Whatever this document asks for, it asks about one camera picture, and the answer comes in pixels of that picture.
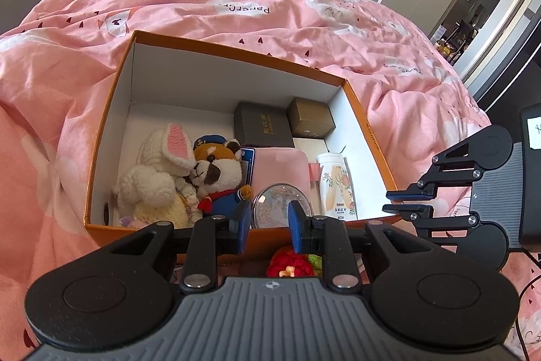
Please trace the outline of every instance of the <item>red crocheted item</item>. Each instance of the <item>red crocheted item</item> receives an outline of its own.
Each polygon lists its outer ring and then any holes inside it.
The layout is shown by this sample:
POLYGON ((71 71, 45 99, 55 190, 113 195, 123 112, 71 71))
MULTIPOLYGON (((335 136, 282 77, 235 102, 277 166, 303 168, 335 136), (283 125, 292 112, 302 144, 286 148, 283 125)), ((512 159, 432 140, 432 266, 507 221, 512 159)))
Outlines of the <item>red crocheted item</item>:
POLYGON ((297 254, 291 246, 282 247, 272 257, 267 268, 267 277, 307 277, 313 276, 314 269, 305 255, 297 254), (294 275, 289 275, 286 268, 293 267, 294 275))

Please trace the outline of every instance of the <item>cardboard box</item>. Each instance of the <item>cardboard box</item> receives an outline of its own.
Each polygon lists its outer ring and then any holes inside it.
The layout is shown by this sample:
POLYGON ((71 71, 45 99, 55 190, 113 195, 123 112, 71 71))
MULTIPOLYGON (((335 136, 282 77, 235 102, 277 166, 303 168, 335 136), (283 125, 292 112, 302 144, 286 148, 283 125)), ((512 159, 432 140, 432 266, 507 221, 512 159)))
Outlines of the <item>cardboard box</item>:
MULTIPOLYGON (((337 76, 243 49, 135 31, 115 76, 99 126, 85 208, 85 227, 99 245, 132 230, 111 223, 117 179, 135 163, 150 132, 182 125, 191 140, 202 135, 233 137, 233 112, 241 101, 282 109, 295 97, 327 103, 336 129, 330 151, 343 152, 351 172, 360 218, 388 216, 386 190, 396 185, 350 84, 337 76)), ((396 217, 385 219, 396 222, 396 217)), ((350 222, 361 227, 365 221, 350 222)), ((290 243, 288 228, 253 229, 247 250, 221 261, 269 258, 290 243)))
POLYGON ((294 137, 324 139, 334 130, 329 106, 319 101, 294 99, 287 108, 287 118, 294 137))

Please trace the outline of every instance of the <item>bedding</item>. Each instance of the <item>bedding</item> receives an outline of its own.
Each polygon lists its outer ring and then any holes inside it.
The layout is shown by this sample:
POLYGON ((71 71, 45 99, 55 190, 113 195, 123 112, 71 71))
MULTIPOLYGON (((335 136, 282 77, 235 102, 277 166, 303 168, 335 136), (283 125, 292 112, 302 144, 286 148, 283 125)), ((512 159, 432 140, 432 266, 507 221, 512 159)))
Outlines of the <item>bedding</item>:
MULTIPOLYGON (((435 153, 490 124, 426 36, 370 0, 42 0, 0 38, 3 361, 22 359, 36 344, 23 311, 33 280, 96 248, 82 226, 91 156, 135 29, 347 78, 399 188, 416 181, 435 153)), ((467 198, 465 189, 441 189, 432 204, 437 216, 462 215, 467 198)), ((513 255, 504 273, 521 288, 541 272, 513 255)), ((539 291, 528 290, 522 303, 522 333, 531 359, 541 359, 539 291)), ((519 350, 513 333, 509 344, 519 350)))

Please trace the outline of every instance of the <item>plastic bottle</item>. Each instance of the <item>plastic bottle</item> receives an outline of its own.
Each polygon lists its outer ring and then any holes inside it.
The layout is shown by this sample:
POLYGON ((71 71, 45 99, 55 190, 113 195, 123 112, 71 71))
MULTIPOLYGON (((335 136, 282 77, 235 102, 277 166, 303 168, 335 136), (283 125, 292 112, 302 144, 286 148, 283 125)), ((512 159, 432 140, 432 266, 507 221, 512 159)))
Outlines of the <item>plastic bottle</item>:
POLYGON ((322 169, 319 191, 323 214, 343 221, 356 221, 355 201, 344 157, 340 154, 321 154, 316 161, 322 169))

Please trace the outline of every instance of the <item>black gift box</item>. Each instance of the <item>black gift box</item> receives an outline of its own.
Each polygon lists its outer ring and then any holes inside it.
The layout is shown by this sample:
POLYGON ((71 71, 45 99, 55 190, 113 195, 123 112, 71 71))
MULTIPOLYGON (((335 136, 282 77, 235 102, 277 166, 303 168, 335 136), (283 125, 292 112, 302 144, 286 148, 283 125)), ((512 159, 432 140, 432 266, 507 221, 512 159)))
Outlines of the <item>black gift box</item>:
POLYGON ((249 147, 295 147, 284 109, 242 101, 233 116, 235 138, 249 147))

